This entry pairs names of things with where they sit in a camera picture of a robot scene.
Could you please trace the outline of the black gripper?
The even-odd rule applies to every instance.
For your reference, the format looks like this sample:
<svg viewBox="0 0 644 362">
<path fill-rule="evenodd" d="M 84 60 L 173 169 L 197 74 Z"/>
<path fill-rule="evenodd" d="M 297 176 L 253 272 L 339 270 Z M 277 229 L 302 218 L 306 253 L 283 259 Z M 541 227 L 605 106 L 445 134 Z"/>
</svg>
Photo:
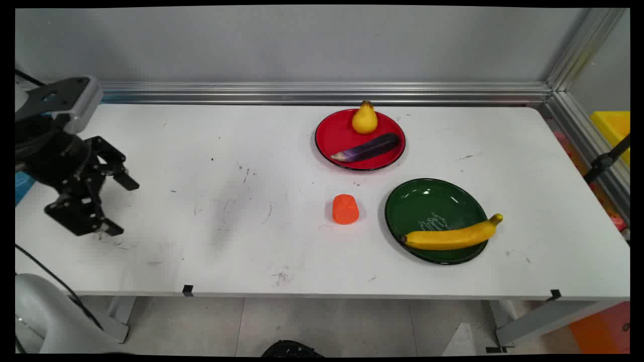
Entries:
<svg viewBox="0 0 644 362">
<path fill-rule="evenodd" d="M 66 131 L 71 123 L 71 120 L 17 121 L 16 165 L 60 194 L 44 212 L 74 235 L 123 234 L 124 229 L 103 211 L 101 176 L 112 176 L 128 191 L 137 190 L 140 184 L 129 176 L 123 153 L 103 137 L 82 140 Z"/>
</svg>

